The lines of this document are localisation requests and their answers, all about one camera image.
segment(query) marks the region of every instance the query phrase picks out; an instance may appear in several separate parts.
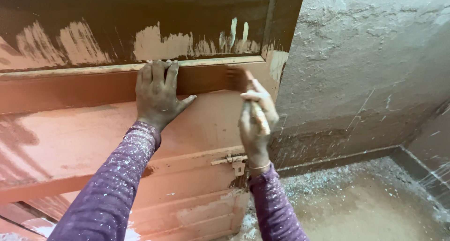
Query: floor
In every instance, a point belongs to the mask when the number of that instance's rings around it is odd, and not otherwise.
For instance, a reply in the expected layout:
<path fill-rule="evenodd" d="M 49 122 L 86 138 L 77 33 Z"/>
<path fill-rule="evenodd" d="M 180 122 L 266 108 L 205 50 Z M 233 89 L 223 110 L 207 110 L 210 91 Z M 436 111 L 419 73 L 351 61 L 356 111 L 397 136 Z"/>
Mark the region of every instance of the floor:
<path fill-rule="evenodd" d="M 389 157 L 281 180 L 312 241 L 450 241 L 450 214 Z M 259 241 L 250 201 L 239 234 Z"/>

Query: brush handle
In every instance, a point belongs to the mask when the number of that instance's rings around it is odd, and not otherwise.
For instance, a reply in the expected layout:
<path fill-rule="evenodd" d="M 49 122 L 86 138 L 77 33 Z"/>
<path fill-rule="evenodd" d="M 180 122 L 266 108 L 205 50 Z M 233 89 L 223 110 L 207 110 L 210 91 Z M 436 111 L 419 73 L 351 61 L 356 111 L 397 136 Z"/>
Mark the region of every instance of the brush handle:
<path fill-rule="evenodd" d="M 258 103 L 256 103 L 255 101 L 251 101 L 251 112 L 261 129 L 260 135 L 262 136 L 270 135 L 270 127 L 269 123 L 267 122 L 266 115 L 264 114 L 264 111 L 262 110 L 261 106 L 259 106 Z"/>

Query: bracelet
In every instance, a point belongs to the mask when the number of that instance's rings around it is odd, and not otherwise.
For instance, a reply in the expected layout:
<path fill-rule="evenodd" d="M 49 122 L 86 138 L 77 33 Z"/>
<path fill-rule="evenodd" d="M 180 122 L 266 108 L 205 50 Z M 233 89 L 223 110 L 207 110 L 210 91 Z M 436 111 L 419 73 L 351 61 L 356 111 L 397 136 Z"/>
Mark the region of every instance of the bracelet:
<path fill-rule="evenodd" d="M 269 163 L 266 164 L 265 166 L 262 166 L 262 167 L 255 167 L 255 168 L 249 167 L 249 168 L 250 168 L 250 169 L 263 169 L 263 168 L 268 167 L 271 163 L 272 163 L 272 162 L 269 161 Z"/>

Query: wrist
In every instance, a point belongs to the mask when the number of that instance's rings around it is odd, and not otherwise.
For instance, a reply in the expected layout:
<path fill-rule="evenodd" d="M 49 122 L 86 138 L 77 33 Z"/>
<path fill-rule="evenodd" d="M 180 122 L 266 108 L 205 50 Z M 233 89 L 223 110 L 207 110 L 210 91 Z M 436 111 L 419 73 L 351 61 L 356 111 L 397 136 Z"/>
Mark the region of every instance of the wrist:
<path fill-rule="evenodd" d="M 247 156 L 252 177 L 257 177 L 270 169 L 270 158 L 267 149 L 256 153 L 248 153 Z"/>
<path fill-rule="evenodd" d="M 160 133 L 162 132 L 162 130 L 165 128 L 165 126 L 162 126 L 161 124 L 155 123 L 154 121 L 151 121 L 147 118 L 144 117 L 138 117 L 136 119 L 136 121 L 138 122 L 143 122 L 143 123 L 147 123 L 150 126 L 154 127 L 156 130 L 158 130 Z"/>

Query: purple sleeve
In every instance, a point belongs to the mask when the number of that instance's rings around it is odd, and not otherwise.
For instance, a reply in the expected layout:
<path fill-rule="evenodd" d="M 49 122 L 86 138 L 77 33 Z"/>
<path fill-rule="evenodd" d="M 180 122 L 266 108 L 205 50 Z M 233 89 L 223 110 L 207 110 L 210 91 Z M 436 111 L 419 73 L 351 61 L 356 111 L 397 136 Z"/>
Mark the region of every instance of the purple sleeve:
<path fill-rule="evenodd" d="M 81 190 L 48 241 L 122 241 L 141 175 L 161 143 L 157 129 L 135 122 Z"/>
<path fill-rule="evenodd" d="M 278 178 L 271 163 L 267 172 L 249 180 L 262 240 L 309 241 Z"/>

